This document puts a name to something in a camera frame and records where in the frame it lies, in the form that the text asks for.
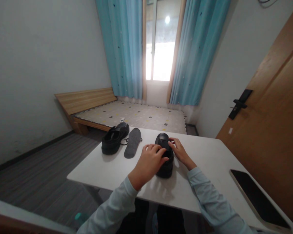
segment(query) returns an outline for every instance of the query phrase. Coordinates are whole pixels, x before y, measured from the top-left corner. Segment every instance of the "hand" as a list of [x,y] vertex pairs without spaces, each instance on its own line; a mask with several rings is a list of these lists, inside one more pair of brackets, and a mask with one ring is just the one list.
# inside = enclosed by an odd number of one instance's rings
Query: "hand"
[[178,138],[173,138],[173,137],[170,137],[169,139],[173,141],[173,142],[169,141],[168,144],[173,149],[178,160],[182,162],[188,168],[189,171],[197,167],[197,165],[192,161],[192,159],[186,153],[185,148],[183,148],[183,145],[181,144],[180,140]]
[[160,145],[145,145],[136,167],[128,175],[133,188],[139,191],[159,171],[161,166],[168,160],[162,158],[166,149]]

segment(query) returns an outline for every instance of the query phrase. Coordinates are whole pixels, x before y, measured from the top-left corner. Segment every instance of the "white table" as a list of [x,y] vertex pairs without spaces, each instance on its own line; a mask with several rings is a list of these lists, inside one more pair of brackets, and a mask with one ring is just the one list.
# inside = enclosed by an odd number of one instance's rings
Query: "white table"
[[[99,144],[68,176],[85,185],[108,190],[116,189],[135,167],[142,147],[155,142],[161,131],[140,128],[143,141],[139,144],[136,155],[132,159],[124,157],[126,146],[120,146],[114,155],[104,155]],[[242,193],[229,174],[230,169],[247,172],[229,149],[218,139],[190,136],[178,133],[168,133],[170,137],[179,138],[191,159],[200,167],[231,203],[237,213],[244,218],[248,225],[261,230],[269,230],[254,215]],[[172,177],[162,179],[154,176],[138,193],[139,198],[156,202],[187,211],[200,213],[196,196],[187,178],[187,169],[177,158],[174,158]],[[264,194],[276,207],[292,228],[293,223],[262,189]]]

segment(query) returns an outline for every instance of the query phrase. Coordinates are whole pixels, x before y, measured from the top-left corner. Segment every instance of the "curtain with dots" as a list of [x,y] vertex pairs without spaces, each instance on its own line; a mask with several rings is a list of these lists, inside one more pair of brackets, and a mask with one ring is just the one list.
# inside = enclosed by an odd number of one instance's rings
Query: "curtain with dots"
[[142,0],[96,0],[114,95],[142,99]]
[[187,0],[170,103],[199,104],[230,0]]

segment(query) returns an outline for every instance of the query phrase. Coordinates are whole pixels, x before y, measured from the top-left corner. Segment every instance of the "window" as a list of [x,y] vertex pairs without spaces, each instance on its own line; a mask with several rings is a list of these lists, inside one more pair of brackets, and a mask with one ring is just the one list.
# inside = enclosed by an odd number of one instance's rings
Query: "window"
[[181,0],[146,2],[146,79],[169,81]]

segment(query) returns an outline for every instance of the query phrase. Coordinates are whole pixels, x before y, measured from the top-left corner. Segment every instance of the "wooden headboard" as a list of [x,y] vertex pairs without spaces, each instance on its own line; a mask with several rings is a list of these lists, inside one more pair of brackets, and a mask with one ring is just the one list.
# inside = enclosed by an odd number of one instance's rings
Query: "wooden headboard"
[[69,115],[117,100],[112,88],[62,93],[55,96]]

